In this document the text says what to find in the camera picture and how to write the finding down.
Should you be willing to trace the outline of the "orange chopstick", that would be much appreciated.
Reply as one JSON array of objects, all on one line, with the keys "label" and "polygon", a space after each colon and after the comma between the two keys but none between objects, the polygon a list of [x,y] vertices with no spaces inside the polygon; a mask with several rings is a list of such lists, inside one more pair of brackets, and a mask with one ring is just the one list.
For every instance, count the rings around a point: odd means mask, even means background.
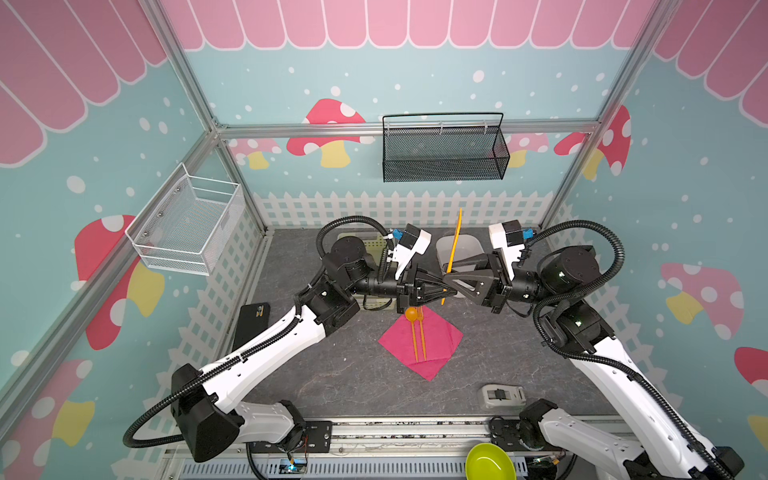
[{"label": "orange chopstick", "polygon": [[456,251],[460,237],[460,231],[463,222],[463,208],[459,208],[458,218],[454,234],[448,238],[444,237],[438,241],[437,253],[438,261],[445,273],[451,273],[455,260]]},{"label": "orange chopstick", "polygon": [[420,341],[421,341],[421,347],[422,347],[422,354],[423,354],[423,361],[428,360],[427,356],[427,349],[426,349],[426,338],[425,338],[425,329],[424,329],[424,319],[421,318],[418,320],[419,330],[420,330]]}]

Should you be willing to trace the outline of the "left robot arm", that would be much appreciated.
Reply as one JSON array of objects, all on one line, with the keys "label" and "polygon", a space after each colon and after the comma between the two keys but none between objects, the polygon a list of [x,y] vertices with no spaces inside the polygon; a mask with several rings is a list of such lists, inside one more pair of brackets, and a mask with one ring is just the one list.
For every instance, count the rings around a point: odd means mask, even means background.
[{"label": "left robot arm", "polygon": [[329,222],[315,239],[321,266],[294,294],[291,309],[219,360],[201,369],[185,364],[176,370],[170,395],[127,428],[123,444],[143,449],[184,442],[198,463],[239,442],[295,448],[306,430],[295,406],[288,401],[253,404],[246,395],[352,319],[360,310],[359,295],[389,298],[404,313],[455,294],[442,275],[413,261],[430,243],[430,233],[412,224],[388,230],[360,215]]}]

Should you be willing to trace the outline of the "orange spoon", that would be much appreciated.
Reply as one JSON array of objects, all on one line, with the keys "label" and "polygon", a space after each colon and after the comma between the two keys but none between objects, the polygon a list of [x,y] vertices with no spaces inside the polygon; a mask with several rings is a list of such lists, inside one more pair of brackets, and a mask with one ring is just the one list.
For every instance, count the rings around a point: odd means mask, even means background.
[{"label": "orange spoon", "polygon": [[416,325],[419,322],[419,311],[416,307],[409,307],[405,311],[405,318],[410,323],[411,340],[413,346],[414,360],[419,361],[418,335]]}]

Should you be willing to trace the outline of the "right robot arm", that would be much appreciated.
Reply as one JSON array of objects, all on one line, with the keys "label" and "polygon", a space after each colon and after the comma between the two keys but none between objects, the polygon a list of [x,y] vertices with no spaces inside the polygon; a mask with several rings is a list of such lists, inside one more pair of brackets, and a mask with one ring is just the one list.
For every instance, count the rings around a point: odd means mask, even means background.
[{"label": "right robot arm", "polygon": [[[590,245],[555,250],[535,270],[525,270],[538,242],[570,229],[591,230],[607,241],[614,257],[606,271]],[[700,434],[636,370],[614,329],[587,303],[624,264],[625,249],[615,233],[593,221],[570,220],[538,233],[509,221],[490,226],[489,235],[492,253],[468,258],[471,270],[446,274],[445,284],[495,313],[509,302],[530,304],[544,346],[586,375],[633,434],[623,439],[540,399],[519,415],[526,448],[567,450],[592,464],[601,479],[733,479],[744,469],[733,448]]]}]

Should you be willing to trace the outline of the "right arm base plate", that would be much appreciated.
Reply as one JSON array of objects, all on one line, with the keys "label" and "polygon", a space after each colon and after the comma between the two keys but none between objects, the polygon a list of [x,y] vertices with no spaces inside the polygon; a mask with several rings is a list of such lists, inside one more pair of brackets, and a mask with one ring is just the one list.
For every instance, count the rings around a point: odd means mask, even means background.
[{"label": "right arm base plate", "polygon": [[488,422],[491,442],[504,451],[540,451],[545,442],[528,420],[492,417]]}]

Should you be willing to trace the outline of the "pink paper napkin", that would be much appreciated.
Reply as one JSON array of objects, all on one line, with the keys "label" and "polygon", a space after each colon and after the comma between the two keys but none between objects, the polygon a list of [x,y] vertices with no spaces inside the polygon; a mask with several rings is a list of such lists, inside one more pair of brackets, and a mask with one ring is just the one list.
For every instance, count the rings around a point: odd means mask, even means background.
[{"label": "pink paper napkin", "polygon": [[378,343],[405,367],[426,381],[434,380],[448,364],[463,340],[463,333],[430,308],[422,307],[428,360],[423,361],[419,325],[419,361],[414,360],[410,323],[401,315],[380,337]]}]

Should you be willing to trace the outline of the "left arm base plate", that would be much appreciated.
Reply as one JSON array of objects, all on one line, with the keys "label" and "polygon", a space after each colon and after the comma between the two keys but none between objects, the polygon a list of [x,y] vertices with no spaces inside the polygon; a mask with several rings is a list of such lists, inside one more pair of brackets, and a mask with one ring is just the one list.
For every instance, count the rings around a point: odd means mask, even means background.
[{"label": "left arm base plate", "polygon": [[304,426],[294,427],[287,437],[277,443],[251,442],[253,452],[262,453],[328,453],[330,451],[333,423],[331,421],[307,421]]}]

